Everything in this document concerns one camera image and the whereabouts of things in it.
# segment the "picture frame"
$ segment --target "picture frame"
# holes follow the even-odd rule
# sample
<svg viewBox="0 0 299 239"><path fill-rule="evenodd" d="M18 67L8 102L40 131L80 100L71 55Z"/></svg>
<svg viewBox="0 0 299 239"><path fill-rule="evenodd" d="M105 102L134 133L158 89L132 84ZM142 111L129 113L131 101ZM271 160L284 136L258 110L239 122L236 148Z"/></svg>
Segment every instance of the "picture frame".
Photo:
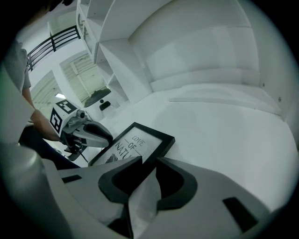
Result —
<svg viewBox="0 0 299 239"><path fill-rule="evenodd" d="M138 134L135 138L125 138L126 135L134 135L132 134L133 132L134 134ZM92 165L101 165L117 161L118 158L122 160L125 157L131 156L131 154L133 154L132 156L143 155L143 163L153 164L157 157L166 155L174 142L175 138L173 136L134 122L118 135L109 147L99 152L92 160L90 160L88 166L90 167Z"/></svg>

